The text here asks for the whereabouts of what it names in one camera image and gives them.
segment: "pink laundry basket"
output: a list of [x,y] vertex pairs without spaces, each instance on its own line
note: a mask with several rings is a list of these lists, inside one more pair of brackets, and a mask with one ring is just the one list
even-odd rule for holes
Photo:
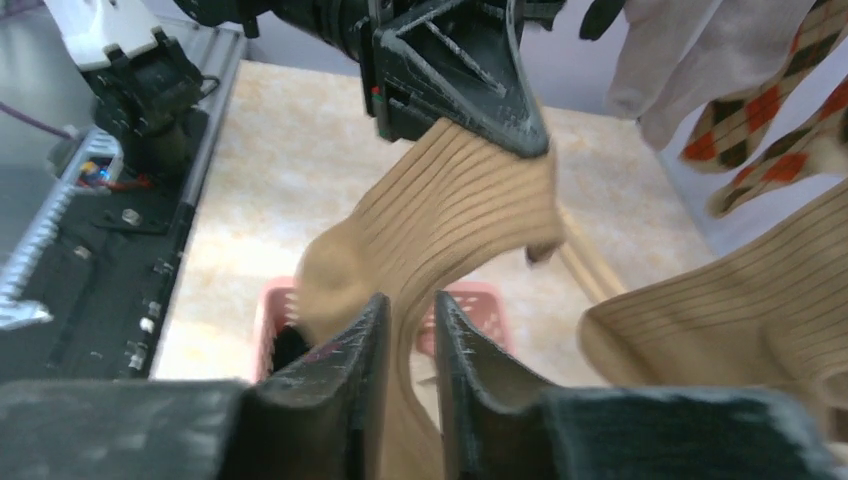
[[[471,322],[483,334],[509,353],[513,353],[512,337],[504,316],[503,302],[497,289],[482,282],[457,282],[445,289],[450,293]],[[250,379],[254,382],[268,375],[272,365],[274,338],[287,325],[297,324],[297,294],[292,277],[278,277],[263,288],[254,324],[253,344],[256,356]],[[435,324],[433,307],[422,319],[422,328],[416,342],[419,352],[432,357],[435,354]]]

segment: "beige sock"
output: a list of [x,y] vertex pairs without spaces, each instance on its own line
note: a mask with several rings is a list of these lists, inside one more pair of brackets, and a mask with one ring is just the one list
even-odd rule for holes
[[848,181],[710,265],[589,309],[589,361],[619,385],[769,386],[831,431],[848,407]]
[[298,314],[312,342],[342,331],[377,291],[391,299],[381,478],[444,475],[439,430],[412,390],[409,358],[436,290],[501,253],[547,258],[564,241],[556,155],[522,160],[448,120],[427,134],[301,261]]

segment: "black bracket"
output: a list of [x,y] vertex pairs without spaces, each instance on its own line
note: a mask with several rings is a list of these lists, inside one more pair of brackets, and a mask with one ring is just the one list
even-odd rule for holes
[[812,419],[784,394],[563,388],[482,335],[449,294],[435,313],[445,478],[835,478]]
[[547,31],[553,31],[554,20],[565,0],[526,0],[524,2],[524,20],[540,25]]
[[252,388],[221,478],[378,480],[388,342],[377,294],[347,330]]
[[151,50],[131,59],[114,48],[109,66],[82,72],[98,101],[95,124],[115,138],[156,134],[206,95],[203,75],[180,43],[161,28],[153,36]]
[[446,117],[523,158],[545,154],[548,131],[518,49],[523,6],[430,0],[380,24],[373,63],[360,60],[380,136],[417,140]]
[[207,27],[231,22],[242,26],[247,38],[259,37],[257,18],[270,9],[268,0],[174,0],[192,20]]

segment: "table surface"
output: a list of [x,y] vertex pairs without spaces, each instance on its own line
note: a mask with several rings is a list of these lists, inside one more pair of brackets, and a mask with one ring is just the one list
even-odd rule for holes
[[[242,62],[156,378],[249,376],[263,286],[291,275],[309,241],[343,219],[409,148],[377,137],[361,95],[355,78]],[[545,114],[558,145],[561,199],[629,286],[712,258],[631,123]],[[637,273],[627,275],[628,265]],[[468,279],[502,293],[519,359],[561,384],[600,382],[575,340],[591,304],[558,259],[531,270],[512,252]]]

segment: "ribbed sock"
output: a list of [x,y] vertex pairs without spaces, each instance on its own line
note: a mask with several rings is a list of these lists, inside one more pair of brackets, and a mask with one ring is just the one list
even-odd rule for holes
[[707,104],[683,149],[683,161],[706,173],[726,172],[745,163],[789,95],[846,35],[848,0],[817,2],[801,23],[789,58],[774,77],[752,90]]
[[307,248],[298,315],[313,344],[345,329],[373,293],[392,302],[381,478],[443,478],[441,436],[409,373],[421,321],[436,290],[488,260],[522,247],[547,257],[564,241],[555,157],[522,160],[440,120]]
[[707,200],[723,217],[765,193],[823,173],[848,176],[848,78],[804,124],[787,133]]
[[635,119],[645,113],[721,1],[627,0],[627,37],[606,97],[613,115]]
[[841,1],[723,0],[657,100],[639,117],[645,141],[661,150],[696,108],[767,82],[783,65],[813,4]]
[[617,385],[767,386],[830,430],[848,405],[848,181],[710,265],[603,302],[581,321]]

